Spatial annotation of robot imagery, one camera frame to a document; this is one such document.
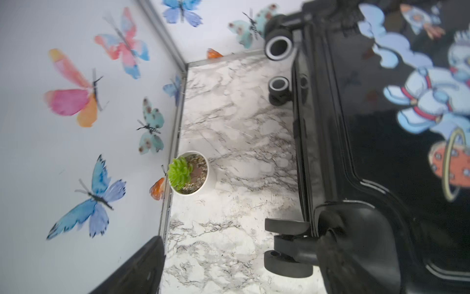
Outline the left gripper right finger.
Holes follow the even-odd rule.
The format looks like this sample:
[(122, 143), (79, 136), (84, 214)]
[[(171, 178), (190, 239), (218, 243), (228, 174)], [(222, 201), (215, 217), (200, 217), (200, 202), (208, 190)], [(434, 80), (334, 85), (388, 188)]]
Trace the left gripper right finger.
[(349, 240), (328, 230), (317, 258), (329, 294), (399, 294), (401, 271), (396, 244), (369, 233)]

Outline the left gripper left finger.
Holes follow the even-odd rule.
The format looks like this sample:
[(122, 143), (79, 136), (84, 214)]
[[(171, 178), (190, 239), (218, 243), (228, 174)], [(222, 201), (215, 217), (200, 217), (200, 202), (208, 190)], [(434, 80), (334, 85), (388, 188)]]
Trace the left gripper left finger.
[(154, 236), (92, 293), (157, 294), (165, 259), (164, 241)]

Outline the silver black space suitcase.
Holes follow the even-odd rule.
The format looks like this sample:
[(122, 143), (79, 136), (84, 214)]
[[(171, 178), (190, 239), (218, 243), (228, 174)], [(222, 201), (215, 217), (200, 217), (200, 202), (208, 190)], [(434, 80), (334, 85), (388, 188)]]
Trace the silver black space suitcase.
[(307, 278), (328, 230), (396, 244), (399, 294), (470, 291), (470, 4), (310, 1), (264, 28), (295, 53), (269, 100), (293, 102), (302, 220), (266, 219), (265, 269)]

